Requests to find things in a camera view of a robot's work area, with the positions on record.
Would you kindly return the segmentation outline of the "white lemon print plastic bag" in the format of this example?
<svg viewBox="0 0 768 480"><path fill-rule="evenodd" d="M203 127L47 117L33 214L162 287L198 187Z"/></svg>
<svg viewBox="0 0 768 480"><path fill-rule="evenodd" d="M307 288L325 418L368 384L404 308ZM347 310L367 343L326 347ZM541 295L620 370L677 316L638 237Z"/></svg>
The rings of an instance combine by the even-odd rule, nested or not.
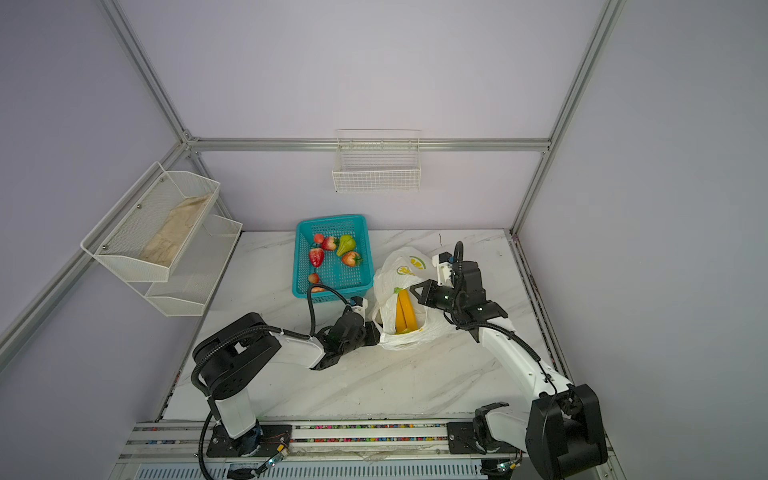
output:
<svg viewBox="0 0 768 480"><path fill-rule="evenodd" d="M453 331L439 310L417 303L409 292L419 329L405 334L395 333L397 291L423 282L436 280L432 261L412 247L391 253L374 275L374 308L371 319L380 332L379 345L390 351L408 350L447 336Z"/></svg>

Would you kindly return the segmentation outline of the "beige cloth in shelf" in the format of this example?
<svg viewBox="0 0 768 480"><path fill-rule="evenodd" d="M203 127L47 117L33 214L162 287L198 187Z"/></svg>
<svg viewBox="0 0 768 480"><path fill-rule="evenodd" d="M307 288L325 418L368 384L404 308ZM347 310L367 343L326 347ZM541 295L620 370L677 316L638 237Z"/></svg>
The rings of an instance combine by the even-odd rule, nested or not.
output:
<svg viewBox="0 0 768 480"><path fill-rule="evenodd" d="M171 209L162 227L148 242L139 259L170 267L209 201L210 195L190 197Z"/></svg>

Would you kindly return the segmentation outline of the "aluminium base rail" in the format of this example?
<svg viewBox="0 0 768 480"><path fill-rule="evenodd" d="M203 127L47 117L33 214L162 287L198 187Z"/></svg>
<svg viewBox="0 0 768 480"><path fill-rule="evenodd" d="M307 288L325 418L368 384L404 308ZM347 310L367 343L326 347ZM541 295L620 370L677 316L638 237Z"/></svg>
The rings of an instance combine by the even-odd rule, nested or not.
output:
<svg viewBox="0 0 768 480"><path fill-rule="evenodd" d="M212 430L200 422L139 423L113 467L112 479L535 479L527 454L503 447L472 449L458 419L265 422L264 452L212 458Z"/></svg>

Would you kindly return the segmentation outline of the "yellow fake banana bunch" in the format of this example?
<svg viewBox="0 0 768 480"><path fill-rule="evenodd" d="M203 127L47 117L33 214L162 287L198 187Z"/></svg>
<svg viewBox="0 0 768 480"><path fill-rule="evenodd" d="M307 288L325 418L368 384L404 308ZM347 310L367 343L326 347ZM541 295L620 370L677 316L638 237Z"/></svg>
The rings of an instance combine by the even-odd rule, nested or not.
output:
<svg viewBox="0 0 768 480"><path fill-rule="evenodd" d="M395 333L405 334L417 331L419 324L407 289L397 291L396 306Z"/></svg>

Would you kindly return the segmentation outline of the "white mesh lower shelf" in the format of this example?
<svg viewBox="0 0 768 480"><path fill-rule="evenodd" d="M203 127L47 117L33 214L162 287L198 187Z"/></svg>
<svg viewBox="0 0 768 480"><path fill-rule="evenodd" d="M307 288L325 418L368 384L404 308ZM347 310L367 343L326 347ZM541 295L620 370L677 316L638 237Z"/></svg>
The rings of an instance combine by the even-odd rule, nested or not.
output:
<svg viewBox="0 0 768 480"><path fill-rule="evenodd" d="M213 297L242 224L210 214L167 282L153 283L145 299L166 317L202 316Z"/></svg>

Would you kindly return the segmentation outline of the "teal plastic fruit basket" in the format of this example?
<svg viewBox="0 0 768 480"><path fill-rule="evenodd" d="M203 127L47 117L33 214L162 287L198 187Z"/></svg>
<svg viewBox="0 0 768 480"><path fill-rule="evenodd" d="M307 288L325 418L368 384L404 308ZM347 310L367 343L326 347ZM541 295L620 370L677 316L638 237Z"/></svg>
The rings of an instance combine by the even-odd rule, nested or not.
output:
<svg viewBox="0 0 768 480"><path fill-rule="evenodd" d="M357 251L363 258L360 266L350 268L342 263L335 251L325 251L323 264L314 268L308 259L313 247L321 247L325 237L352 235ZM308 276L317 273L324 292L310 291ZM300 222L295 230L294 266L292 276L293 295L299 299L311 296L317 302L335 300L336 293L346 298L363 297L373 287L373 255L369 240L367 221L364 216L351 214L321 217Z"/></svg>

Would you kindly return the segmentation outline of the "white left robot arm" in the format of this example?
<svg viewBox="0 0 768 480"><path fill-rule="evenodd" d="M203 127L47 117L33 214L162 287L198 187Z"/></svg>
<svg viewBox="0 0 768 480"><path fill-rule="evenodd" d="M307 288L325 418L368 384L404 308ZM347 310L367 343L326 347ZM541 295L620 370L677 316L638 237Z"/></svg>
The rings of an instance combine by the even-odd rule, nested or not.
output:
<svg viewBox="0 0 768 480"><path fill-rule="evenodd" d="M257 438L260 427L247 388L267 365L277 362L322 371L379 340L377 327L363 318L358 307L345 308L335 324L310 334L271 326L251 312L195 347L190 381L229 439Z"/></svg>

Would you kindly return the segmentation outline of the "white mesh shelf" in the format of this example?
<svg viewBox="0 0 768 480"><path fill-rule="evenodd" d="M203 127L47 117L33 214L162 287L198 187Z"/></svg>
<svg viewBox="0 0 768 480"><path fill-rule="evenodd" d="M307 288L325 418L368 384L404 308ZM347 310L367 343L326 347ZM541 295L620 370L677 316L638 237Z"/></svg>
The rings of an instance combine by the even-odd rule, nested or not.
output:
<svg viewBox="0 0 768 480"><path fill-rule="evenodd" d="M202 316L213 297L242 224L210 214L167 282L153 283L145 299L166 317Z"/></svg>
<svg viewBox="0 0 768 480"><path fill-rule="evenodd" d="M219 193L220 183L215 180L189 171L167 170L156 162L86 235L80 247L126 283L167 282ZM210 195L210 201L170 267L139 259L171 209L186 198L205 195Z"/></svg>

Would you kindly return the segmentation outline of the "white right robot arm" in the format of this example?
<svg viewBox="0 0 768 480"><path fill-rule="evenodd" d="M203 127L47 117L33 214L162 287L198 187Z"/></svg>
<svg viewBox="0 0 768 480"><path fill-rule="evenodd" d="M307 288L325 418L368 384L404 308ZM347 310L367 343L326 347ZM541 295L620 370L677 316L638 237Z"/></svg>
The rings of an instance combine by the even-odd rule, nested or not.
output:
<svg viewBox="0 0 768 480"><path fill-rule="evenodd" d="M513 402L476 409L471 448L528 457L543 479L565 479L604 464L608 447L597 394L559 374L515 331L506 311L487 298L476 262L444 252L433 264L436 279L411 286L411 293L489 351L518 393Z"/></svg>

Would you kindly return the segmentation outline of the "red fake strawberry large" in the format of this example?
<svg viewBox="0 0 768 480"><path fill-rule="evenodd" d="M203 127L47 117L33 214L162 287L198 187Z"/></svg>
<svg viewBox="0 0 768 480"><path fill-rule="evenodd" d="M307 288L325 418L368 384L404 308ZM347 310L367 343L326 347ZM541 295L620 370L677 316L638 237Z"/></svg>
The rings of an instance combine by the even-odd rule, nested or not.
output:
<svg viewBox="0 0 768 480"><path fill-rule="evenodd" d="M325 250L321 247L313 247L308 252L308 259L314 268L320 267L324 262Z"/></svg>

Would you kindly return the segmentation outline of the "white mesh upper shelf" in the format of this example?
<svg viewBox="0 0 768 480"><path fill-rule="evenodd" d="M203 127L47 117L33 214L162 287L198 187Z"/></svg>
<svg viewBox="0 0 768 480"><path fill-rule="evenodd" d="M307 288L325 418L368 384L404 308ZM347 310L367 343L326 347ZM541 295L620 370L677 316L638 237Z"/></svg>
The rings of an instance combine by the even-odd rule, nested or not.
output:
<svg viewBox="0 0 768 480"><path fill-rule="evenodd" d="M126 283L167 282L219 193L220 183L215 180L189 171L167 170L156 162L86 235L80 247ZM171 209L186 198L205 195L210 195L210 201L170 267L139 259Z"/></svg>

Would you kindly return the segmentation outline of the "green fake pear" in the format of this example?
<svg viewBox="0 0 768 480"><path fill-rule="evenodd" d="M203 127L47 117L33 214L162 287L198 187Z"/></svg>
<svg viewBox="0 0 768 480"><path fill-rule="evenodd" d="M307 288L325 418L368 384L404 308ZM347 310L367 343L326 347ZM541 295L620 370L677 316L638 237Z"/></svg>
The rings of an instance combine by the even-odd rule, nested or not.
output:
<svg viewBox="0 0 768 480"><path fill-rule="evenodd" d="M343 257L347 253L353 251L356 248L356 240L352 235L342 235L338 241L338 247L336 249L336 255Z"/></svg>

